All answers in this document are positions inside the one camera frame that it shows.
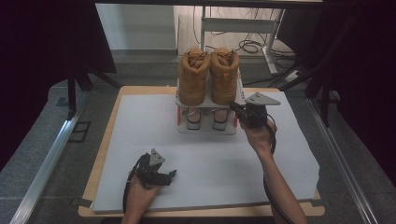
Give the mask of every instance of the human arm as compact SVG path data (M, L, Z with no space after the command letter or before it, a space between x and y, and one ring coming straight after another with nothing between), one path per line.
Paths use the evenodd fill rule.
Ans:
M268 130L266 130L265 127L249 129L243 122L240 122L240 124L247 135L248 142L255 150L262 164L266 184L273 201L293 223L308 223L302 207L297 202L288 183L276 166L274 157L271 153L271 135ZM276 129L273 122L268 121L268 125L273 130ZM277 224L287 223L276 211L273 204L272 210L274 220Z
M135 175L129 187L126 211L121 224L139 223L140 218L149 208L160 188L160 186L154 186L152 189L145 189L139 177Z

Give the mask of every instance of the metal frame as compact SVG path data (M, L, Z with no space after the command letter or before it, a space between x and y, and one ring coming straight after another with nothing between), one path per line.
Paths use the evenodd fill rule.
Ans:
M41 195L41 192L46 186L56 163L64 151L64 146L66 145L70 134L73 132L74 126L78 121L81 108L85 105L87 98L88 93L83 92L78 99L78 106L75 116L70 120L67 119L64 122L64 126L59 131L58 136L49 150L46 159L44 159L43 163L41 164L40 169L35 175L35 179L23 197L23 200L10 223L27 223L29 220L29 217L32 215L32 212L35 209L35 205Z
M202 8L201 17L201 50L205 50L205 32L233 32L233 33L259 33L269 34L269 40L266 47L262 48L265 61L272 75L278 74L274 60L271 55L271 49L276 38L277 29L279 28L284 9L280 9L275 20L249 20L249 19L225 19L225 18L207 18L206 7Z
M361 186L358 181L355 179L355 176L352 174L349 166L347 165L347 161L344 158L344 155L341 151L341 148L338 146L334 137L332 136L332 131L326 126L323 120L320 117L320 111L317 104L313 99L307 98L307 103L311 109L312 114L315 117L315 120L320 128L320 131L323 137L326 140L327 146L332 153L334 161L340 170L341 176L344 178L346 182L346 186L349 190L349 193L352 195L355 204L358 207L359 212L361 213L361 217L363 218L364 223L366 224L376 224L378 223L375 215L373 213L373 209L368 202Z

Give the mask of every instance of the human hand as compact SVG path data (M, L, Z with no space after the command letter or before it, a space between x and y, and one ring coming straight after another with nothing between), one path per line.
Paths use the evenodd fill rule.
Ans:
M142 181L135 175L129 186L126 211L121 223L138 223L151 205L160 188L161 186L154 186L152 189L145 189Z
M275 124L271 120L268 120L267 123L271 127L271 129L276 132ZM239 124L241 125L241 128L245 131L248 142L259 155L259 157L261 155L271 154L272 140L271 134L267 130L267 128L262 126L260 128L250 129L244 122L239 121Z

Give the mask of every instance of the white rack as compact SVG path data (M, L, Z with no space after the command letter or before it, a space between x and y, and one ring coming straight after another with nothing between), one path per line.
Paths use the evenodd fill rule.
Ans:
M211 98L211 90L212 90L212 78L208 74L206 76L206 84L205 84L205 99L204 101L195 107L199 107L201 110L201 128L199 130L190 130L187 129L187 116L185 115L185 111L188 106L183 105L178 98L178 80L177 80L177 93L176 93L176 104L177 104L177 130L180 133L198 133L198 134L235 134L236 126L237 126L237 118L233 111L229 111L227 115L226 127L224 131L219 131L212 128L213 125L213 109L216 108L229 108L228 105L217 105L213 103ZM245 95L243 93L243 86L241 75L238 70L238 79L236 86L236 97L235 102L238 104L242 104L245 102Z

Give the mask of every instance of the black curtain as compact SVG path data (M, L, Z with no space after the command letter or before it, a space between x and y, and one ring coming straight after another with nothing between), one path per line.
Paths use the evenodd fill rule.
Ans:
M395 2L369 0L332 63L338 109L396 185Z
M52 85L87 67L116 73L94 3L16 0L0 5L1 169L48 100Z

